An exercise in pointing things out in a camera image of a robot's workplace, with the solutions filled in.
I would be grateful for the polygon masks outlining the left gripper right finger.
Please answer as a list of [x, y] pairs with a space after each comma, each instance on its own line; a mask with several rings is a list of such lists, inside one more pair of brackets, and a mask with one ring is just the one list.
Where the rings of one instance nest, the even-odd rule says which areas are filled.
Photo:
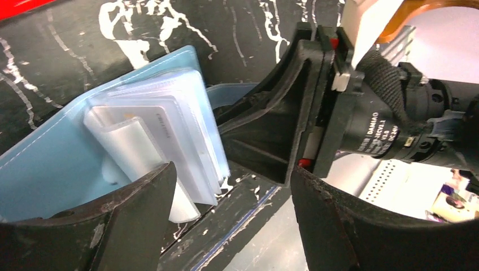
[[290, 183], [309, 270], [477, 270], [478, 221], [444, 224], [367, 203], [301, 167]]

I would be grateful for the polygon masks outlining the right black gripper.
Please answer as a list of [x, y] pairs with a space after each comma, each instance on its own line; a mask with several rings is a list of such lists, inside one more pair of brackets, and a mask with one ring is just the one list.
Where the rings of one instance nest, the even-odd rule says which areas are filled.
[[451, 167], [478, 179], [478, 85], [423, 79], [369, 50], [356, 67], [343, 28], [318, 121], [324, 133], [313, 173], [326, 177], [337, 151]]

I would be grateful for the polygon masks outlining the white credit card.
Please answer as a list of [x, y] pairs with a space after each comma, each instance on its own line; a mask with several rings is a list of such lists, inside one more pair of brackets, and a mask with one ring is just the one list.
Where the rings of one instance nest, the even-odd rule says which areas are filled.
[[190, 111], [182, 112], [169, 102], [94, 106], [85, 114], [84, 125], [131, 180], [173, 162], [187, 199], [217, 204], [223, 175], [204, 125]]

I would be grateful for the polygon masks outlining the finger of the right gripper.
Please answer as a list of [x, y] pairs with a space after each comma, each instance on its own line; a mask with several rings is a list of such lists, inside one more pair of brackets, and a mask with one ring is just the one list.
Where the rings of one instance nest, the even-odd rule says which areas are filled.
[[229, 162], [287, 186], [330, 88], [330, 27], [298, 23], [270, 74], [216, 121]]

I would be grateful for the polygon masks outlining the red plastic bin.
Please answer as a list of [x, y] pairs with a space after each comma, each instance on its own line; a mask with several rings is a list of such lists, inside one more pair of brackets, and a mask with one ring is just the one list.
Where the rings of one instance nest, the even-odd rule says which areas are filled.
[[1, 0], [1, 20], [42, 7], [54, 0]]

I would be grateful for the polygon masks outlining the blue card holder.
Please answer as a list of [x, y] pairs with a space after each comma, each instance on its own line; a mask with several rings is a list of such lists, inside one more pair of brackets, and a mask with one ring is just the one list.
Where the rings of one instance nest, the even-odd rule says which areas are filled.
[[[204, 125], [223, 175], [218, 201], [230, 169], [213, 111], [235, 103], [252, 88], [252, 83], [207, 87], [195, 48], [184, 46], [87, 91], [1, 156], [1, 221], [48, 218], [135, 181], [84, 125], [85, 114], [94, 106], [159, 106], [169, 102], [182, 112], [190, 111]], [[176, 180], [169, 220], [196, 220], [201, 215], [199, 204], [181, 193]]]

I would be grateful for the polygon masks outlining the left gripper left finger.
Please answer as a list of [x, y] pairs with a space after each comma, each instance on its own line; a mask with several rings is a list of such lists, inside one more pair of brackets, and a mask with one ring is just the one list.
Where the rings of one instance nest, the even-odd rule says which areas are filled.
[[1, 224], [2, 270], [156, 270], [177, 171], [131, 184], [51, 218]]

